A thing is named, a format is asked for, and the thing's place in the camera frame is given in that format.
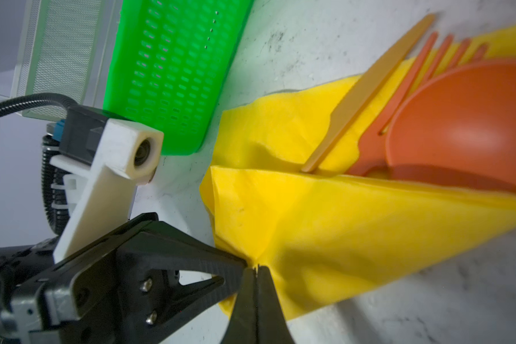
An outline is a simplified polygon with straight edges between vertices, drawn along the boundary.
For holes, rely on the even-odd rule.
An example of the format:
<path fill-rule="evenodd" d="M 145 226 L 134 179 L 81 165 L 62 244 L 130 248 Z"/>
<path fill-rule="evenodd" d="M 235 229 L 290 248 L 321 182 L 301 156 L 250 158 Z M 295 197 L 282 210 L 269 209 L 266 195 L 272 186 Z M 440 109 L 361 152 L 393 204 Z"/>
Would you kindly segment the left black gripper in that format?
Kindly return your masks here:
<path fill-rule="evenodd" d="M 125 227 L 54 262 L 59 243 L 0 249 L 0 343 L 116 343 L 114 251 Z"/>

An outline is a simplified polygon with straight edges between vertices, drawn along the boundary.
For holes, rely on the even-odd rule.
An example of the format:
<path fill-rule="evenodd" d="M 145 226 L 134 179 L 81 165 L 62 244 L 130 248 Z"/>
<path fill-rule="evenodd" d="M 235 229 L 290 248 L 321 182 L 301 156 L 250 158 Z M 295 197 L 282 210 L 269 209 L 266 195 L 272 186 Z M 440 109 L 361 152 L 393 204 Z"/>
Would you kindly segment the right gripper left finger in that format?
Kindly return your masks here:
<path fill-rule="evenodd" d="M 246 268 L 221 344 L 257 343 L 257 273 Z"/>

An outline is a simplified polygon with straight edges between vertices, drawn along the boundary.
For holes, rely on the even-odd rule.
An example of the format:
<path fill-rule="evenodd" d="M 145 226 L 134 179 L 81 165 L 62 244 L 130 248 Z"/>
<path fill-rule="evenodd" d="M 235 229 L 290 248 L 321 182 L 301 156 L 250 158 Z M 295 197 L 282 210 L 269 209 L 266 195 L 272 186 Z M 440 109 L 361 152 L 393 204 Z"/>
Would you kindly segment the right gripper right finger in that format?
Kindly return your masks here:
<path fill-rule="evenodd" d="M 256 279 L 256 328 L 257 343 L 294 344 L 282 312 L 271 272 L 266 266 L 259 266 Z"/>

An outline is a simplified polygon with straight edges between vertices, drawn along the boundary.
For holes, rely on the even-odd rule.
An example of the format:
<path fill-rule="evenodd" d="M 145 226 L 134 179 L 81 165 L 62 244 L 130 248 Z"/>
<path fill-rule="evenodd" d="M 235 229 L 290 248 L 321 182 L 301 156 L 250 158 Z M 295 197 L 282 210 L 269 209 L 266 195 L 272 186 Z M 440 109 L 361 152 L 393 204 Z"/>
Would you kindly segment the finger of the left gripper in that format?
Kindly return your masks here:
<path fill-rule="evenodd" d="M 142 214 L 51 269 L 46 324 L 74 343 L 160 343 L 235 294 L 246 266 Z"/>

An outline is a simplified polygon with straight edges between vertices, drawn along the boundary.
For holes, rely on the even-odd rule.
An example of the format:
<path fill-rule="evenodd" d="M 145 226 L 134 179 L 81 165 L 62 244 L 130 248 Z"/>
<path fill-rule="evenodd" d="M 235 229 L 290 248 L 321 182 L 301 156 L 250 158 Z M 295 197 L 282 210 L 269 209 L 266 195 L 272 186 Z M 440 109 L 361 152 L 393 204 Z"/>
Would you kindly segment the yellow paper napkin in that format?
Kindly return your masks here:
<path fill-rule="evenodd" d="M 288 320 L 516 228 L 516 193 L 345 175 L 357 142 L 412 65 L 400 64 L 314 175 L 300 167 L 357 77 L 222 113 L 200 186 L 217 248 L 265 265 Z"/>

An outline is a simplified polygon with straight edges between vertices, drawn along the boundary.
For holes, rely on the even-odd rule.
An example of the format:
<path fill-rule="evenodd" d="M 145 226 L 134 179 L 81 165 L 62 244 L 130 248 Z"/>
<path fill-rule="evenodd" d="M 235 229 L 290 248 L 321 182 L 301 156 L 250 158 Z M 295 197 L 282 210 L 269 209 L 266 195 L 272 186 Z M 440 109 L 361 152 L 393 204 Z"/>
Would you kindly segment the orange plastic knife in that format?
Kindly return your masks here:
<path fill-rule="evenodd" d="M 408 32 L 397 40 L 374 64 L 365 71 L 355 85 L 346 93 L 331 113 L 325 137 L 300 169 L 312 173 L 326 159 L 335 145 L 357 120 L 358 115 L 370 103 L 385 81 L 401 61 L 433 25 L 436 14 L 427 14 Z"/>

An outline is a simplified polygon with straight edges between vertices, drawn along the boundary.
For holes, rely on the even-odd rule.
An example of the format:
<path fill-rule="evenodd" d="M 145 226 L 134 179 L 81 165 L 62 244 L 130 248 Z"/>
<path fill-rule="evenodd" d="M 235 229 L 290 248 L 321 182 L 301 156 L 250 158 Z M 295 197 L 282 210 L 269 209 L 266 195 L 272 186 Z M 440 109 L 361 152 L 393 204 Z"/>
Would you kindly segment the green plastic basket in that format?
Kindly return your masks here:
<path fill-rule="evenodd" d="M 236 54 L 250 1 L 125 1 L 103 107 L 160 130 L 166 156 L 196 153 Z"/>

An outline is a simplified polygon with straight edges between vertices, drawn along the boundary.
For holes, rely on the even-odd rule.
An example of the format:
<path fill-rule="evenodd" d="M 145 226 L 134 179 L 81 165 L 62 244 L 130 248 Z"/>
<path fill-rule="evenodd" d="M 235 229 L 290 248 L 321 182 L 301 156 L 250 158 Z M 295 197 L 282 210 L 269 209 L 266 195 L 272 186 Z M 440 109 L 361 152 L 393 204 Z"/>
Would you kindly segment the orange plastic spoon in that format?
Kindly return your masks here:
<path fill-rule="evenodd" d="M 516 58 L 483 60 L 420 87 L 386 137 L 392 179 L 516 193 Z"/>

